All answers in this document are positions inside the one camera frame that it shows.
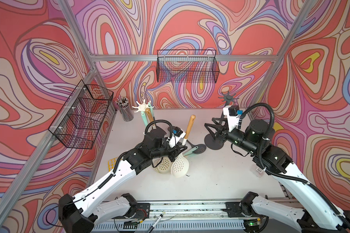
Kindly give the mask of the dark grey utensil rack stand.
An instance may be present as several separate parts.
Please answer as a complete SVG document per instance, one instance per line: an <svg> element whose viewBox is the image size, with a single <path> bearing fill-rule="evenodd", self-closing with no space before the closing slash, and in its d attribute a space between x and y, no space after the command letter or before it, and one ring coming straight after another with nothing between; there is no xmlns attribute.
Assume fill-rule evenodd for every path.
<svg viewBox="0 0 350 233"><path fill-rule="evenodd" d="M223 107L225 107L227 105L239 105L238 104L239 98L236 97L235 94L231 95L229 91L222 92L222 97L219 97L219 98L225 102ZM211 149L211 150L220 150L224 146L224 145L220 145L219 143L217 143L215 141L215 137L212 137L209 133L205 136L204 143L207 146L207 148Z"/></svg>

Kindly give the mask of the cream skimmer wooden handle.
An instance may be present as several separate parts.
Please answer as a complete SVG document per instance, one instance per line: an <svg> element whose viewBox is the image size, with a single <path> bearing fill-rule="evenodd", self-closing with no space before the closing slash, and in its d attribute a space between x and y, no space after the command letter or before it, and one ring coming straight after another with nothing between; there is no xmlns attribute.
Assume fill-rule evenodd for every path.
<svg viewBox="0 0 350 233"><path fill-rule="evenodd" d="M146 112L146 115L148 117L149 122L153 122L154 118L152 116L151 109L150 108L146 108L145 112Z"/></svg>

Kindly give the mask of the grey skimmer mint handle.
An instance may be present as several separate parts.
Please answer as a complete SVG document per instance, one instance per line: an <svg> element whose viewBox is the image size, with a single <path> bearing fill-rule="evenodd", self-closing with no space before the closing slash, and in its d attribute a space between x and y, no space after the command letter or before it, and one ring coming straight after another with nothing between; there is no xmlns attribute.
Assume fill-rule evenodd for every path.
<svg viewBox="0 0 350 233"><path fill-rule="evenodd" d="M148 102L148 106L150 108L151 121L154 121L155 120L154 106L151 104L151 101Z"/></svg>

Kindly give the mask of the cream skimmer mint handle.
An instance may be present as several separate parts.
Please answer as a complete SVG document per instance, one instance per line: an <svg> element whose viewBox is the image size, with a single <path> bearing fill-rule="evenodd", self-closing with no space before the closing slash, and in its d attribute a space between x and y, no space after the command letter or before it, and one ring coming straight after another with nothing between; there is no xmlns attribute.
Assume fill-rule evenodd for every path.
<svg viewBox="0 0 350 233"><path fill-rule="evenodd" d="M145 127L147 127L147 125L148 125L148 119L147 119L146 112L141 112L141 117L142 117L142 119L143 119L143 122L144 122Z"/></svg>

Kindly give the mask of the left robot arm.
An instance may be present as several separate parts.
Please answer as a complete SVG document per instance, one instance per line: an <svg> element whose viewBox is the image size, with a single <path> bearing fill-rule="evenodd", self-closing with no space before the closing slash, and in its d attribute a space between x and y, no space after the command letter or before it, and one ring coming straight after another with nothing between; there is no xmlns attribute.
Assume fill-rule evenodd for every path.
<svg viewBox="0 0 350 233"><path fill-rule="evenodd" d="M58 219L67 233L90 233L94 226L117 216L130 218L137 211L137 202L126 193L118 199L103 203L119 186L152 165L153 159L168 157L172 162L186 150L194 119L182 133L170 129L169 136L155 137L148 130L159 123L154 120L144 131L144 139L133 149L123 152L110 172L100 180L71 196L64 195L58 204Z"/></svg>

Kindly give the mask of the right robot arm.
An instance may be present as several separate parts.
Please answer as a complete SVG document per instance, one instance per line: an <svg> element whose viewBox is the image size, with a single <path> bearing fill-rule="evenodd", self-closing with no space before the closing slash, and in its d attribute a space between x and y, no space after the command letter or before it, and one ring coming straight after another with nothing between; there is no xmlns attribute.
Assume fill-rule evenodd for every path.
<svg viewBox="0 0 350 233"><path fill-rule="evenodd" d="M246 151L257 167L273 176L302 206L292 208L249 192L240 202L243 215L273 218L300 233L350 232L350 211L333 204L283 149L271 143L275 115L269 104L256 103L246 111L228 105L223 114L224 118L213 118L212 123L204 124L212 138L221 145L230 142Z"/></svg>

